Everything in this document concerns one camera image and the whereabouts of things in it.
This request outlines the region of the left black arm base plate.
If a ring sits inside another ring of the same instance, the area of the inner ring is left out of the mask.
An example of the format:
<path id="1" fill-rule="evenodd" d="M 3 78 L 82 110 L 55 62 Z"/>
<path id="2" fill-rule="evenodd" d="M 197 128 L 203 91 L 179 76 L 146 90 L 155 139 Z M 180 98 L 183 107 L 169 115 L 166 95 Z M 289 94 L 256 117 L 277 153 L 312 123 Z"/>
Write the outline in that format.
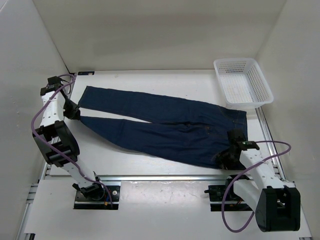
<path id="1" fill-rule="evenodd" d="M 121 193 L 121 185 L 112 183 L 106 185 L 108 192 L 99 184 L 93 184 L 92 188 L 81 190 L 78 184 L 73 183 L 76 189 L 73 208 L 75 210 L 118 210 Z"/>

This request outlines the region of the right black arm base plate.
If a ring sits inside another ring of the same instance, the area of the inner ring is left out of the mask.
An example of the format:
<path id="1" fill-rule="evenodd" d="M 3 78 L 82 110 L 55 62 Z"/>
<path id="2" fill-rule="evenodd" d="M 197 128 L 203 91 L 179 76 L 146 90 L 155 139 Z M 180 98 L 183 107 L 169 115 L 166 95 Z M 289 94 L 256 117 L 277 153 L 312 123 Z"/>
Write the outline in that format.
<path id="1" fill-rule="evenodd" d="M 204 194 L 209 197 L 210 211 L 211 212 L 221 212 L 222 210 L 222 200 L 226 190 L 225 185 L 209 185 Z M 224 204 L 225 212 L 247 212 L 252 211 L 252 209 L 242 200 L 239 196 L 230 192 L 227 194 Z"/>

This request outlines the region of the dark blue denim trousers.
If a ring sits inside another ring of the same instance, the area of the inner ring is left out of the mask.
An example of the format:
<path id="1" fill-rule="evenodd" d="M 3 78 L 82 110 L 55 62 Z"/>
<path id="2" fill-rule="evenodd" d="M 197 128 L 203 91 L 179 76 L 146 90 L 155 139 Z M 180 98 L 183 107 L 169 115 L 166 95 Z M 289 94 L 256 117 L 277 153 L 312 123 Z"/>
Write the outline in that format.
<path id="1" fill-rule="evenodd" d="M 81 108 L 119 115 L 82 116 L 90 130 L 121 148 L 197 167 L 218 169 L 228 132 L 248 133 L 245 111 L 144 92 L 87 86 Z"/>

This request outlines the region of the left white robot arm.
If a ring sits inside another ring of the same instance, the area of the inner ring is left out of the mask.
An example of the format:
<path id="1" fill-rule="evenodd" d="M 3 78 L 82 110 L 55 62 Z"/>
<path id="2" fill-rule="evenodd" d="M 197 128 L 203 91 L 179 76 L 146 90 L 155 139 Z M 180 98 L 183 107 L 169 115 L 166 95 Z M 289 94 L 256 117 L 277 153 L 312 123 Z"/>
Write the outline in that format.
<path id="1" fill-rule="evenodd" d="M 73 187 L 77 191 L 89 200 L 106 201 L 108 192 L 97 174 L 79 160 L 79 145 L 65 123 L 65 119 L 81 118 L 79 106 L 70 100 L 65 89 L 75 82 L 74 75 L 70 78 L 68 82 L 62 75 L 50 77 L 47 85 L 41 88 L 43 107 L 36 114 L 41 117 L 41 123 L 38 128 L 31 124 L 32 136 L 46 163 L 73 177 Z"/>

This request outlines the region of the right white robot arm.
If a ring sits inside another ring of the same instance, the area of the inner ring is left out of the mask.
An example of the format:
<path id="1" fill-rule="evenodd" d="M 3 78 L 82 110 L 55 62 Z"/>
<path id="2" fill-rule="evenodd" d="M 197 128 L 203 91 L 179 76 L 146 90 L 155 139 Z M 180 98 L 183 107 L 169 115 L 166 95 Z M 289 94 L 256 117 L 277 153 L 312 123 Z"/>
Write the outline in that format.
<path id="1" fill-rule="evenodd" d="M 225 186 L 221 211 L 226 199 L 239 197 L 252 209 L 250 219 L 255 219 L 262 232 L 298 231 L 301 226 L 301 195 L 293 182 L 280 179 L 270 169 L 258 146 L 248 141 L 240 129 L 227 133 L 229 148 L 218 155 L 224 169 L 242 165 L 244 169 L 232 177 Z"/>

